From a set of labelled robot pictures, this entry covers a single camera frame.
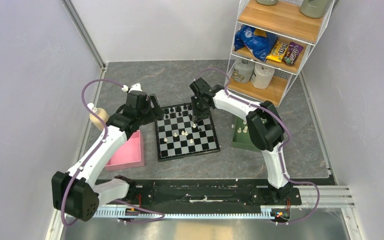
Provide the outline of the black white chessboard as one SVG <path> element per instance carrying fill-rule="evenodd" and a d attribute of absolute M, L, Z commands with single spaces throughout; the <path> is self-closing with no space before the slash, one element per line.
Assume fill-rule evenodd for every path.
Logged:
<path fill-rule="evenodd" d="M 154 122 L 159 162 L 220 151 L 211 116 L 192 121 L 192 104 L 181 103 L 161 108 L 163 118 Z"/>

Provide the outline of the pink plastic tray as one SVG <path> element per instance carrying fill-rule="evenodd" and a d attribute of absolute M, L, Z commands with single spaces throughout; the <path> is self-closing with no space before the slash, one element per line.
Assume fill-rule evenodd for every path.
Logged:
<path fill-rule="evenodd" d="M 104 168 L 107 171 L 116 171 L 144 165 L 144 139 L 141 131 L 138 130 L 114 153 Z"/>

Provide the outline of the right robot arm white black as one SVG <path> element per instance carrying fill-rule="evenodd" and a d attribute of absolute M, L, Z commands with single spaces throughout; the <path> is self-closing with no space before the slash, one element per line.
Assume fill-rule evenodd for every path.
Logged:
<path fill-rule="evenodd" d="M 189 87 L 193 92 L 194 122 L 207 118 L 212 109 L 224 110 L 246 122 L 251 142 L 263 154 L 268 172 L 269 200 L 276 205 L 285 202 L 293 187 L 282 148 L 285 125 L 276 107 L 270 101 L 249 101 L 218 84 L 210 86 L 203 78 L 194 80 Z"/>

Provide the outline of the green plastic tray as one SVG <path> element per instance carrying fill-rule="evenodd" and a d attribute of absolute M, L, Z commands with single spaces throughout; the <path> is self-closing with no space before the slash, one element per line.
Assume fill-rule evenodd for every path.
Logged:
<path fill-rule="evenodd" d="M 250 138 L 250 130 L 243 119 L 236 117 L 232 128 L 233 134 L 231 146 L 233 148 L 260 152 L 260 150 L 252 143 Z"/>

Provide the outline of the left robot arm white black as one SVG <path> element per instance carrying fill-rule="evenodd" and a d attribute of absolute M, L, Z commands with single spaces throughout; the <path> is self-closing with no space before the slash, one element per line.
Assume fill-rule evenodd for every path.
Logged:
<path fill-rule="evenodd" d="M 66 172 L 57 171 L 51 178 L 52 203 L 61 216 L 89 221 L 98 207 L 121 200 L 132 204 L 137 191 L 125 177 L 115 177 L 97 184 L 101 171 L 110 158 L 141 126 L 163 119 L 155 94 L 132 90 L 125 104 L 104 123 L 104 129 L 92 147 Z"/>

